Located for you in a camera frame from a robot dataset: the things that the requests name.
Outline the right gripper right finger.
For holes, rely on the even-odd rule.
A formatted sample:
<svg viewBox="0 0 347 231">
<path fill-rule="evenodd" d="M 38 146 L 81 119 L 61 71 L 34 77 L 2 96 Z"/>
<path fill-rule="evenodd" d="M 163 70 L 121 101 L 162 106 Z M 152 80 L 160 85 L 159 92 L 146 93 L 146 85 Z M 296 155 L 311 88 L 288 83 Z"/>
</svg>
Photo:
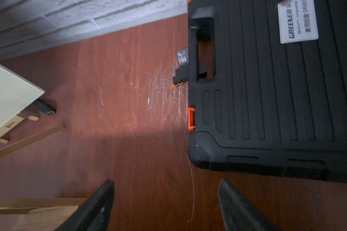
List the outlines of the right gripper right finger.
<svg viewBox="0 0 347 231">
<path fill-rule="evenodd" d="M 278 231 L 279 228 L 229 181 L 222 179 L 217 196 L 227 231 Z"/>
</svg>

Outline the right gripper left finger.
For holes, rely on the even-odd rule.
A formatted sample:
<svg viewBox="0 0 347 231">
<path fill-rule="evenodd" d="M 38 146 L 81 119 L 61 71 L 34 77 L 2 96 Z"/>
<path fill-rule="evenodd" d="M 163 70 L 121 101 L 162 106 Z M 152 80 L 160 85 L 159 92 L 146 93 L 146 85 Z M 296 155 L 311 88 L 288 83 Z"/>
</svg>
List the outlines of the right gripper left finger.
<svg viewBox="0 0 347 231">
<path fill-rule="evenodd" d="M 57 231 L 106 231 L 115 196 L 114 181 L 106 180 Z"/>
</svg>

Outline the plywood board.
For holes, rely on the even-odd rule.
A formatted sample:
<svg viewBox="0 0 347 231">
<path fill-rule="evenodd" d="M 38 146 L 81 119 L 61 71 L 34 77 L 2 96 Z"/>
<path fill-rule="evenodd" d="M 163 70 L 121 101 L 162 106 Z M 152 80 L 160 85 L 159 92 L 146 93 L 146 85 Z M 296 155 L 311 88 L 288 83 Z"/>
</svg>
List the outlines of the plywood board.
<svg viewBox="0 0 347 231">
<path fill-rule="evenodd" d="M 0 127 L 45 94 L 45 90 L 0 64 Z"/>
</svg>

